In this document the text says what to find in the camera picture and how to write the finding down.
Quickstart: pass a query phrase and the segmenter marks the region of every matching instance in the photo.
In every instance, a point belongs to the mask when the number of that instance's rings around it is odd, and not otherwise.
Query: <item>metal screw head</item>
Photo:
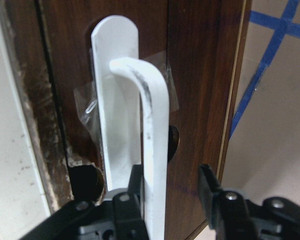
[[[285,206],[284,203],[279,199],[272,200],[271,204],[276,209],[282,209]]]
[[[87,209],[88,206],[89,206],[89,203],[88,203],[88,202],[86,202],[86,201],[81,201],[81,202],[79,202],[79,203],[76,205],[75,209],[77,209],[78,211],[82,211],[82,210]]]
[[[231,201],[232,200],[237,200],[237,198],[238,198],[237,194],[235,192],[233,192],[233,191],[228,192],[225,195],[225,197],[226,197],[226,199],[231,200]]]
[[[121,202],[126,202],[130,199],[129,195],[128,194],[123,194],[119,197],[120,201]]]

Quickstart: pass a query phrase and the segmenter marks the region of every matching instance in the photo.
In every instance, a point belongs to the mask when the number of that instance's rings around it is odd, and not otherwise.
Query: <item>blue tape cross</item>
[[[269,67],[274,59],[282,40],[286,34],[300,38],[300,24],[292,23],[292,20],[296,14],[300,0],[289,0],[281,18],[268,16],[263,13],[251,11],[250,22],[262,25],[264,27],[274,29],[273,36],[269,42],[268,47],[259,63],[259,66],[249,83],[244,95],[239,103],[238,109],[234,114],[232,120],[232,126],[230,131],[230,137],[234,133],[244,111],[246,110],[248,103],[250,102],[261,77],[265,73],[265,70]]]

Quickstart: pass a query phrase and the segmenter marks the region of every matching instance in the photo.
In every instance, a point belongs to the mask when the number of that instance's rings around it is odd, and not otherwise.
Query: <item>black hole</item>
[[[168,163],[175,155],[179,146],[180,137],[179,130],[173,125],[169,125],[169,136],[168,136]]]
[[[137,231],[132,229],[128,234],[127,237],[130,239],[135,239],[137,237]]]
[[[104,179],[93,165],[69,167],[70,183],[75,200],[97,201],[104,189]]]
[[[104,240],[112,240],[113,237],[114,237],[114,231],[112,231],[110,229],[105,231],[104,234],[102,235],[102,238]]]

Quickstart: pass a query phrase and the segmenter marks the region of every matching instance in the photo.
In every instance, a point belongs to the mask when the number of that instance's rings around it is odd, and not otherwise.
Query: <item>wooden door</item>
[[[72,197],[69,165],[103,170],[100,151],[79,121],[74,90],[93,80],[92,29],[109,15],[123,15],[139,29],[141,59],[166,53],[178,99],[170,114],[179,145],[168,164],[165,239],[193,239],[205,227],[198,165],[210,164],[221,179],[249,9],[249,0],[0,1],[51,211]]]

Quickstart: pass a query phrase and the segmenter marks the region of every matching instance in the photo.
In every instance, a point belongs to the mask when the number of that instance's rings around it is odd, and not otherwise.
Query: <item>door handle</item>
[[[169,129],[165,79],[139,59],[138,29],[130,19],[104,18],[91,42],[107,190],[128,187],[133,165],[142,163],[143,146],[144,221],[149,238],[163,240]]]

